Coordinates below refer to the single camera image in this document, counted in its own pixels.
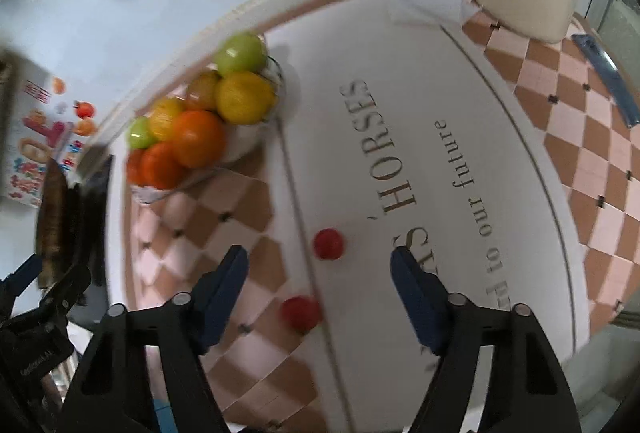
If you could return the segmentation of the small green apple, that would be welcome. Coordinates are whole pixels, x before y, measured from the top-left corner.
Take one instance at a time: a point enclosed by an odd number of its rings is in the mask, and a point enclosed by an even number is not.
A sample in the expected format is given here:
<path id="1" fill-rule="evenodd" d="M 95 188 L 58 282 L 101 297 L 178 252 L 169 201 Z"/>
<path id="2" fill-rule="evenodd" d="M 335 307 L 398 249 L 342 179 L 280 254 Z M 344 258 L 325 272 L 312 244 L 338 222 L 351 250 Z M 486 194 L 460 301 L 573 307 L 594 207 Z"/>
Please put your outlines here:
<path id="1" fill-rule="evenodd" d="M 131 122 L 127 142 L 130 149 L 147 149 L 156 143 L 147 116 L 138 117 Z"/>

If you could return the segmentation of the red cherry tomato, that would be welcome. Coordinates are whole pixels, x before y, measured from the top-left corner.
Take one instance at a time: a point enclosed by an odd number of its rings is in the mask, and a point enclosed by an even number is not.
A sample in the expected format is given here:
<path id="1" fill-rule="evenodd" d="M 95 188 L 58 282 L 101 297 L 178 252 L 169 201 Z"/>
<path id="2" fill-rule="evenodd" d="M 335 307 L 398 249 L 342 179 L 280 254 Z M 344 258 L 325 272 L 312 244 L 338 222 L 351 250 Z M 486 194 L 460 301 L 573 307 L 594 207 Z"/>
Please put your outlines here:
<path id="1" fill-rule="evenodd" d="M 335 261 L 341 259 L 345 252 L 345 239 L 334 228 L 323 228 L 314 235 L 312 242 L 314 255 L 323 261 Z"/>
<path id="2" fill-rule="evenodd" d="M 322 322 L 320 304 L 313 297 L 290 297 L 280 305 L 280 315 L 288 328 L 307 335 Z"/>

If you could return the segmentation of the large green apple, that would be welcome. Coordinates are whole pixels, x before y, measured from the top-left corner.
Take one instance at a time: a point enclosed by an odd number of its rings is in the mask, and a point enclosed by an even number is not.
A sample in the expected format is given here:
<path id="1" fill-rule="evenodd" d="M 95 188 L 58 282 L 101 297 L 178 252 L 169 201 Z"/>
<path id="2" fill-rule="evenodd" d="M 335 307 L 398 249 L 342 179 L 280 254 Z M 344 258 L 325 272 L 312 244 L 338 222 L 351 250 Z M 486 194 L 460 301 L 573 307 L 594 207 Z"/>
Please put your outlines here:
<path id="1" fill-rule="evenodd" d="M 216 49 L 214 64 L 218 74 L 227 77 L 238 71 L 262 71 L 267 57 L 265 43 L 257 34 L 238 32 Z"/>

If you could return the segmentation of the black frying pan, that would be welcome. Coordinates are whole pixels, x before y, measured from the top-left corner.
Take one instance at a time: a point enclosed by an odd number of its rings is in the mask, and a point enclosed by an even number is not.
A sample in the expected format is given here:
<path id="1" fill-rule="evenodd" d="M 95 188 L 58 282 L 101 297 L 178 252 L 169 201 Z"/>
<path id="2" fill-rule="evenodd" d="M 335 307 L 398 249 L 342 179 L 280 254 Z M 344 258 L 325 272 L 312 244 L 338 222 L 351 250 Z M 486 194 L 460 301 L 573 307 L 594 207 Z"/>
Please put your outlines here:
<path id="1" fill-rule="evenodd" d="M 63 170 L 50 158 L 43 178 L 36 227 L 35 249 L 42 260 L 37 285 L 42 291 L 50 289 L 68 268 L 64 252 L 67 195 L 68 185 Z"/>

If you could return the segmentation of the dark red plum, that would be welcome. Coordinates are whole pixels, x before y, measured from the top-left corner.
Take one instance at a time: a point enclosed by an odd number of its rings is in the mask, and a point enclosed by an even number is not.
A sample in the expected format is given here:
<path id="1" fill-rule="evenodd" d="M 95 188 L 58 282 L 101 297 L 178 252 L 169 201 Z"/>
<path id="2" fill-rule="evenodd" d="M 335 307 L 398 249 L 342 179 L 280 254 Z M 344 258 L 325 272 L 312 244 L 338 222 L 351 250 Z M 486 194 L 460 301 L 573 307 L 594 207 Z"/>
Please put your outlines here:
<path id="1" fill-rule="evenodd" d="M 132 149 L 126 161 L 127 181 L 131 185 L 144 186 L 145 179 L 142 172 L 142 157 L 144 149 Z"/>

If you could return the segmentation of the orange tangerine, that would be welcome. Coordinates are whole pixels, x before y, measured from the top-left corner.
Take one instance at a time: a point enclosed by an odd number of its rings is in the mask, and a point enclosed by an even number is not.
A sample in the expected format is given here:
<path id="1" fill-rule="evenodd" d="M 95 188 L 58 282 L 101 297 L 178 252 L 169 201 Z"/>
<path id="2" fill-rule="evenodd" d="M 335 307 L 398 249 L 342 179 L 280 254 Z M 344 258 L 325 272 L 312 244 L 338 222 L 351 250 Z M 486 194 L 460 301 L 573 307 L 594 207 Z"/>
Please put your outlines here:
<path id="1" fill-rule="evenodd" d="M 144 184 L 157 190 L 173 190 L 189 175 L 189 170 L 179 164 L 168 142 L 158 142 L 146 149 L 140 168 Z"/>

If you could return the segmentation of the yellow-green citrus fruit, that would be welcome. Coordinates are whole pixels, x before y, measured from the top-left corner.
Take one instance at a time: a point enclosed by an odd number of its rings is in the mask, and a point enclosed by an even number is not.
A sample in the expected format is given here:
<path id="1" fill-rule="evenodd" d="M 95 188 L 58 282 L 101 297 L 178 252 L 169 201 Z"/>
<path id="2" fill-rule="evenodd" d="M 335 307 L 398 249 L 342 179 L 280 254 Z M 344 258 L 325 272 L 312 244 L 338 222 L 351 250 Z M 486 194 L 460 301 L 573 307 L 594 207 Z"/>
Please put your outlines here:
<path id="1" fill-rule="evenodd" d="M 184 112 L 184 101 L 180 97 L 163 97 L 152 107 L 149 114 L 149 128 L 157 141 L 171 138 L 172 126 L 178 115 Z"/>

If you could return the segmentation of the checkered brown pink mat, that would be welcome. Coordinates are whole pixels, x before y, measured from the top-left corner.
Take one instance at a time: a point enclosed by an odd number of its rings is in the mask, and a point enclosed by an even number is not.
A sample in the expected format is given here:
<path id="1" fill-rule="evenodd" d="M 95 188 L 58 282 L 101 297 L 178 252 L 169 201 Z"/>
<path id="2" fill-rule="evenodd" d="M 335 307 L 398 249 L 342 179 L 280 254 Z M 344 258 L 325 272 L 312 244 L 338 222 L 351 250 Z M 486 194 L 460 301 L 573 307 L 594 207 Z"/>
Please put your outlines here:
<path id="1" fill-rule="evenodd" d="M 252 27 L 286 84 L 262 146 L 200 185 L 129 201 L 125 219 L 139 309 L 247 250 L 203 359 L 229 421 L 381 432 L 413 420 L 437 361 L 390 275 L 401 245 L 480 306 L 529 305 L 563 361 L 639 287 L 639 132 L 572 39 L 528 40 L 485 13 L 395 24 L 388 1 L 255 0 L 171 63 L 180 77 Z M 314 255 L 323 228 L 343 235 L 341 259 Z M 322 311 L 307 335 L 280 315 L 299 295 Z"/>

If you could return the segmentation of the large orange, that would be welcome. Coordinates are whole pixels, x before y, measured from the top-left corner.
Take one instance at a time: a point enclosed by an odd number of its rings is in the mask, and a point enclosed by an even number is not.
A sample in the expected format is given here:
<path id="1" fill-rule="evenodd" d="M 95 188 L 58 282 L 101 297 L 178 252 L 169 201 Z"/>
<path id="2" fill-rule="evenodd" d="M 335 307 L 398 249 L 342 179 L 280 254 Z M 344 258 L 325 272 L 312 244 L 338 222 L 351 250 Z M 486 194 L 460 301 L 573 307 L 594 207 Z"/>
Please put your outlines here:
<path id="1" fill-rule="evenodd" d="M 171 146 L 179 164 L 198 170 L 221 161 L 227 148 L 227 133 L 220 118 L 207 110 L 187 110 L 172 126 Z"/>

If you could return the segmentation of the dark red-brown apple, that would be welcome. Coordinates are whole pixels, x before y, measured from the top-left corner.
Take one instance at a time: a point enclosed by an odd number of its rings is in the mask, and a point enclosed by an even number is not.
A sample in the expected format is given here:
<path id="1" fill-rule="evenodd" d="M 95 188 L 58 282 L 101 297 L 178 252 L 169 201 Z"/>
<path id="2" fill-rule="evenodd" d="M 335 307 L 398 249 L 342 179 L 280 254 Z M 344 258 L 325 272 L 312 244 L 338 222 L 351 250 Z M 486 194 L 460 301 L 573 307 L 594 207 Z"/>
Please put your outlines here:
<path id="1" fill-rule="evenodd" d="M 220 75 L 216 70 L 207 69 L 201 72 L 186 87 L 186 93 L 184 93 L 186 109 L 214 112 L 219 81 Z"/>

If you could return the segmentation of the oval floral ceramic plate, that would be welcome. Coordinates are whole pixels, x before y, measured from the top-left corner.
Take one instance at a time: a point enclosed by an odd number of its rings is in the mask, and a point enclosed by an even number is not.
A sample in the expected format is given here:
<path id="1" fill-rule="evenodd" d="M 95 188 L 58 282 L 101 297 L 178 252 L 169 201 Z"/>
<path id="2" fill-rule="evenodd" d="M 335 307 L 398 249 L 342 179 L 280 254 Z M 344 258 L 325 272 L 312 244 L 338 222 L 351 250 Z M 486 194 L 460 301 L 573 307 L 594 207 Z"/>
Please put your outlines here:
<path id="1" fill-rule="evenodd" d="M 181 184 L 171 188 L 171 190 L 158 190 L 152 186 L 130 185 L 132 198 L 141 205 L 152 204 L 173 193 L 177 193 L 179 190 L 185 190 L 198 182 L 206 180 L 218 171 L 229 169 L 235 162 L 252 152 L 262 142 L 270 124 L 276 119 L 286 88 L 282 67 L 271 55 L 267 57 L 267 65 L 260 74 L 272 83 L 276 100 L 265 118 L 254 124 L 254 126 L 231 126 L 229 128 L 227 131 L 228 143 L 226 152 L 218 164 L 205 169 L 193 170 Z"/>

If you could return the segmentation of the yellow lemon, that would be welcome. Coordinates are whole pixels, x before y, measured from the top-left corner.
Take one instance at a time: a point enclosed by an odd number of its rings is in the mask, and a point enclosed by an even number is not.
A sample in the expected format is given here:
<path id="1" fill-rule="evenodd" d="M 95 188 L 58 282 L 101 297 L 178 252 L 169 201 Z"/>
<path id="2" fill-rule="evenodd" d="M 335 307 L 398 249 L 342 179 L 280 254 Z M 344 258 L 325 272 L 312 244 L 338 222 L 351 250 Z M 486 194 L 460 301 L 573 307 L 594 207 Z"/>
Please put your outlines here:
<path id="1" fill-rule="evenodd" d="M 277 103 L 273 84 L 250 71 L 233 72 L 219 81 L 216 109 L 235 126 L 251 126 L 264 120 Z"/>

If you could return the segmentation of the blue knife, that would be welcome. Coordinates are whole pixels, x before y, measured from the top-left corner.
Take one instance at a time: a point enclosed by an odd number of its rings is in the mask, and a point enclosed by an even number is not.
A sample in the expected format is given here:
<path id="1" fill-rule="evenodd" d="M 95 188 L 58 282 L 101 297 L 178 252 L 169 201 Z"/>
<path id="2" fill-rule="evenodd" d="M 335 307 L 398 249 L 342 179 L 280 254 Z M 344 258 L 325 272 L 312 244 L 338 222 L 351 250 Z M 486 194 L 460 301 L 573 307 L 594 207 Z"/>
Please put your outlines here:
<path id="1" fill-rule="evenodd" d="M 584 54 L 586 60 L 604 83 L 608 93 L 613 97 L 626 127 L 638 126 L 640 122 L 639 106 L 611 55 L 591 34 L 573 34 L 570 38 Z"/>

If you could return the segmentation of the colourful wall sticker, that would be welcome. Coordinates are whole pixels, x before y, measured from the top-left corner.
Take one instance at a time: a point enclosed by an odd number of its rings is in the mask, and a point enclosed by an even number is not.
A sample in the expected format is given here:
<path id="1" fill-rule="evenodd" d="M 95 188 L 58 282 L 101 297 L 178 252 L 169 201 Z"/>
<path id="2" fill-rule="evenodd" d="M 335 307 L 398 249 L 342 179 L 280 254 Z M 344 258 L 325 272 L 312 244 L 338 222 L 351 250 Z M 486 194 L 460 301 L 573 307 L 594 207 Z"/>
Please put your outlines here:
<path id="1" fill-rule="evenodd" d="M 98 127 L 98 108 L 78 100 L 66 83 L 45 72 L 17 82 L 4 144 L 1 195 L 38 207 L 48 163 L 75 170 L 82 149 Z"/>

